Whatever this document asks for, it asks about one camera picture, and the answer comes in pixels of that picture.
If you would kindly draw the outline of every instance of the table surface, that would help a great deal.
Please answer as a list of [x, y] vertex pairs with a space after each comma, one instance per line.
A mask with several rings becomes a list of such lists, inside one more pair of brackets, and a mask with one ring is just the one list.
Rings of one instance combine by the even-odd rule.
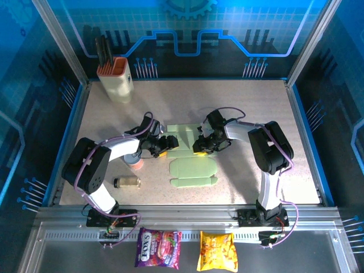
[[[234, 106], [245, 111], [248, 122], [277, 121], [295, 156], [293, 170], [282, 175], [280, 195], [297, 204], [318, 204], [316, 187], [293, 117], [284, 82], [254, 80], [179, 80], [134, 81], [134, 94], [128, 104], [115, 104], [102, 84], [92, 85], [78, 139], [100, 141], [140, 125], [146, 111], [164, 125], [200, 123], [217, 107]], [[225, 118], [239, 112], [222, 110]], [[120, 204], [254, 204], [260, 191], [261, 172], [249, 143], [233, 145], [213, 157], [218, 182], [211, 187], [175, 188], [170, 184], [166, 156], [144, 159], [144, 166], [132, 171], [121, 159], [107, 168], [104, 184]], [[115, 177], [137, 175], [140, 188], [115, 189]], [[84, 204], [84, 200], [65, 183], [61, 205]]]

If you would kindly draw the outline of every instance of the candy bag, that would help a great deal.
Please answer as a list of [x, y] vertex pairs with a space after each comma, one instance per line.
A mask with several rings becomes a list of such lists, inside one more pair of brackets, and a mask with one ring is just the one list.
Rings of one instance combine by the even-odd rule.
[[163, 266], [178, 269], [181, 251], [180, 231], [141, 228], [138, 235], [135, 267]]
[[226, 269], [238, 272], [234, 234], [208, 234], [201, 231], [201, 251], [197, 271]]

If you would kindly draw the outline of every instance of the yellow snack bag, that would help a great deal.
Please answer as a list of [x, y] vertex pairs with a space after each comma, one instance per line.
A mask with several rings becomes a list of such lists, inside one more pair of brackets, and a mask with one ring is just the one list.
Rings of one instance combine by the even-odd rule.
[[226, 269], [238, 272], [238, 255], [234, 234], [209, 234], [201, 231], [200, 258], [197, 271]]

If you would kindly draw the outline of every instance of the purple snack bag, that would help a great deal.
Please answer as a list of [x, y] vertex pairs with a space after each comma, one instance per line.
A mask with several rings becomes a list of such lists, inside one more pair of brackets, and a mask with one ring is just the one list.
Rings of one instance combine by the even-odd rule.
[[180, 231], [159, 231], [141, 228], [138, 235], [135, 267], [163, 266], [179, 268]]

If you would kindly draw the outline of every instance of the chip bag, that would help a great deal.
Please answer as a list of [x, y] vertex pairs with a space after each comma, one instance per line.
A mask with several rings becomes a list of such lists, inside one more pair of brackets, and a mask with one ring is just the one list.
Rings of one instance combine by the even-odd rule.
[[197, 271], [226, 269], [238, 272], [234, 234], [209, 234], [201, 231], [201, 251]]
[[135, 267], [163, 266], [178, 269], [181, 251], [180, 231], [141, 228]]

